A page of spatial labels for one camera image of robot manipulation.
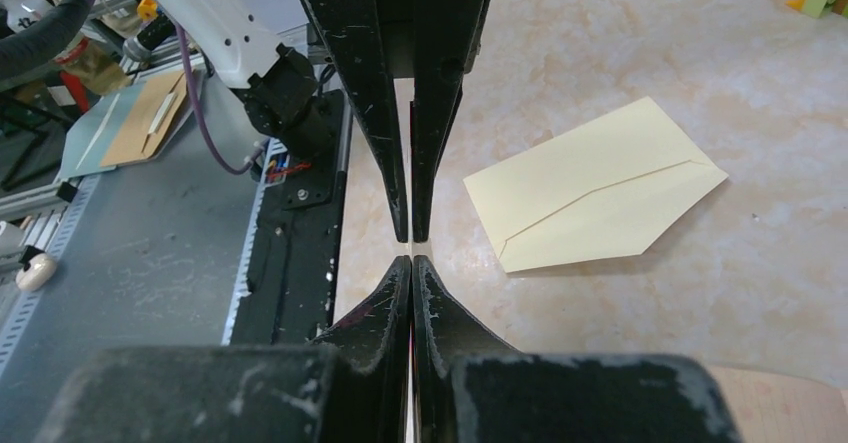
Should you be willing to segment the cream yellow envelope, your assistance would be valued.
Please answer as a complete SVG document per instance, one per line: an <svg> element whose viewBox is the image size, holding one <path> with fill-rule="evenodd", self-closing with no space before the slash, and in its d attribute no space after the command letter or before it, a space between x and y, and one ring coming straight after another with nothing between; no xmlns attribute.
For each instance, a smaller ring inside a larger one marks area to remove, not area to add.
<svg viewBox="0 0 848 443"><path fill-rule="evenodd" d="M727 177L644 97L464 184L513 273L641 255Z"/></svg>

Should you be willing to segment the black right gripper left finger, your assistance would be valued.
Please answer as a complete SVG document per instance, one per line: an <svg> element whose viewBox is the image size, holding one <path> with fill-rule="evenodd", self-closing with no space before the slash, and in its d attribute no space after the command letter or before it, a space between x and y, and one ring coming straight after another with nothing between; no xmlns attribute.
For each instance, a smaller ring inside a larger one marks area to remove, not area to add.
<svg viewBox="0 0 848 443"><path fill-rule="evenodd" d="M402 442L411 325L411 258L398 256L377 288L313 341L329 356L319 442Z"/></svg>

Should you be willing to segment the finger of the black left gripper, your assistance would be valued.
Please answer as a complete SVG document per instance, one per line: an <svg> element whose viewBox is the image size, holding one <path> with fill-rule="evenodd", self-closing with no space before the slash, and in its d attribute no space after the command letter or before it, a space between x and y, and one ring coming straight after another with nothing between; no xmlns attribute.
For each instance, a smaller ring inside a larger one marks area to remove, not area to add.
<svg viewBox="0 0 848 443"><path fill-rule="evenodd" d="M411 130L413 240L429 239L436 174L474 64L490 0L412 0Z"/></svg>
<svg viewBox="0 0 848 443"><path fill-rule="evenodd" d="M409 241L397 101L377 0L301 0L347 93L382 176L396 239Z"/></svg>

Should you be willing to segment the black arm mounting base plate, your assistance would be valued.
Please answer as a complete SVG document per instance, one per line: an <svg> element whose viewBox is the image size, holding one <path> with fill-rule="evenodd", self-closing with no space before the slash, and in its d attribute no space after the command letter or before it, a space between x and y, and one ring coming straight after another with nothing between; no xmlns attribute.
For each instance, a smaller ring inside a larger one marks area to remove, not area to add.
<svg viewBox="0 0 848 443"><path fill-rule="evenodd" d="M263 188L232 345L302 344L332 324L352 115L340 89L320 109L336 147L306 168L293 160Z"/></svg>

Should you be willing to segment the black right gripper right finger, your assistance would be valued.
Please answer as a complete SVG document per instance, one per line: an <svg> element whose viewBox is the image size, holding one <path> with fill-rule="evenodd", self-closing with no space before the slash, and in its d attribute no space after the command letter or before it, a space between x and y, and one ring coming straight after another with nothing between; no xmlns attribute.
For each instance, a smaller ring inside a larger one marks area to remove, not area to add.
<svg viewBox="0 0 848 443"><path fill-rule="evenodd" d="M415 437L418 442L440 442L447 429L452 362L466 355L516 353L518 349L454 298L424 255L412 261L411 308Z"/></svg>

